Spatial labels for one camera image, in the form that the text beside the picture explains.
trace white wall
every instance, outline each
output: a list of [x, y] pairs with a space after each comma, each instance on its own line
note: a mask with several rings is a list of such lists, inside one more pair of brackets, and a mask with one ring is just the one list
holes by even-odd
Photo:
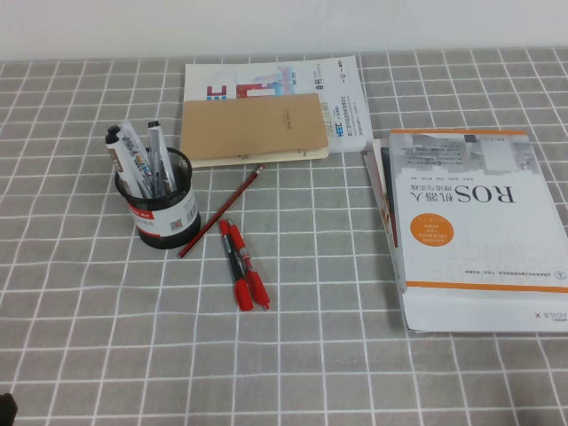
[[545, 45], [566, 0], [0, 0], [0, 59]]

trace pencil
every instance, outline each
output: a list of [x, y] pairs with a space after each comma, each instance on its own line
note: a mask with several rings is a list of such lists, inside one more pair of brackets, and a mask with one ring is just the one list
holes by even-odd
[[250, 174], [248, 179], [245, 180], [245, 182], [241, 186], [239, 186], [239, 189], [237, 189], [233, 193], [233, 195], [231, 195], [231, 198], [227, 200], [225, 204], [223, 204], [223, 207], [221, 207], [221, 209], [218, 210], [215, 216], [213, 216], [208, 221], [208, 223], [202, 227], [202, 229], [197, 233], [197, 235], [195, 235], [193, 239], [189, 241], [185, 245], [185, 247], [182, 248], [182, 250], [179, 252], [179, 257], [185, 256], [187, 252], [191, 250], [195, 244], [197, 244], [197, 241], [199, 241], [201, 237], [209, 230], [209, 228], [213, 226], [221, 216], [223, 216], [223, 214], [227, 211], [227, 209], [229, 209], [233, 205], [233, 203], [237, 200], [237, 198], [239, 198], [241, 194], [245, 191], [245, 189], [247, 189], [249, 185], [252, 184], [253, 180], [256, 179], [256, 177], [260, 174], [261, 171], [264, 170], [265, 167], [266, 166], [264, 166], [264, 164], [261, 164], [260, 166], [258, 166], [258, 168], [255, 171], [253, 171]]

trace marker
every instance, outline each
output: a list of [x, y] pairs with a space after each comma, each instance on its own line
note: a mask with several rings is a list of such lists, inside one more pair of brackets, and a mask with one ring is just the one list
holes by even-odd
[[[174, 178], [174, 171], [171, 168], [168, 147], [163, 138], [162, 126], [159, 122], [148, 123], [148, 136], [150, 138], [150, 148], [152, 149], [153, 156], [152, 167], [154, 167], [154, 161], [156, 161], [156, 169], [152, 169], [152, 171], [155, 172], [158, 170], [158, 167], [160, 170], [160, 176], [155, 178], [156, 187], [160, 189], [162, 195], [172, 193], [176, 190], [176, 179]], [[157, 154], [157, 159], [154, 158], [154, 149]]]
[[245, 241], [242, 239], [239, 228], [231, 219], [227, 219], [229, 223], [229, 235], [234, 242], [234, 247], [236, 248], [243, 264], [245, 265], [245, 276], [247, 278], [247, 283], [250, 286], [250, 293], [252, 293], [252, 298], [255, 302], [263, 306], [266, 310], [270, 309], [270, 297], [266, 293], [266, 288], [264, 288], [263, 281], [260, 275], [253, 267], [251, 262], [251, 257]]
[[122, 141], [116, 136], [120, 131], [121, 128], [118, 126], [108, 128], [108, 134], [105, 137], [106, 149], [113, 159], [114, 167], [118, 171], [118, 176], [126, 191], [133, 197], [143, 198], [138, 182], [132, 173], [130, 154], [126, 151]]
[[142, 194], [144, 198], [152, 198], [152, 170], [150, 169], [146, 148], [142, 145], [130, 122], [121, 122], [119, 129], [116, 136], [122, 141], [127, 153], [130, 155], [130, 160], [133, 164], [133, 175], [140, 185]]
[[221, 222], [219, 222], [219, 228], [221, 230], [223, 244], [225, 245], [225, 251], [229, 257], [231, 270], [233, 271], [234, 297], [237, 300], [237, 304], [239, 305], [239, 308], [241, 308], [241, 311], [252, 311], [252, 299], [250, 298], [249, 289], [247, 288], [247, 282], [242, 274], [237, 250], [234, 247], [233, 239], [229, 234], [229, 222], [227, 222], [226, 219], [221, 220]]

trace orange stripe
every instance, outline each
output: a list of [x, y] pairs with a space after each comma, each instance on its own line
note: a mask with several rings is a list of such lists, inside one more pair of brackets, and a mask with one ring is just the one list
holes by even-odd
[[393, 129], [390, 133], [457, 133], [458, 135], [511, 135], [523, 136], [521, 130], [488, 130], [488, 129]]
[[460, 290], [538, 291], [542, 293], [568, 293], [568, 288], [565, 287], [512, 286], [509, 284], [407, 281], [406, 285], [409, 287], [423, 288], [458, 288]]

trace black mesh pen holder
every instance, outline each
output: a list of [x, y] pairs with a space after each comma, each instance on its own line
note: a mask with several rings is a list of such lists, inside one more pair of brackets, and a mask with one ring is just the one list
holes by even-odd
[[183, 246], [201, 228], [201, 216], [192, 191], [192, 164], [177, 149], [168, 148], [168, 155], [176, 190], [166, 196], [133, 197], [126, 191], [118, 172], [114, 175], [116, 189], [128, 202], [140, 239], [156, 249]]

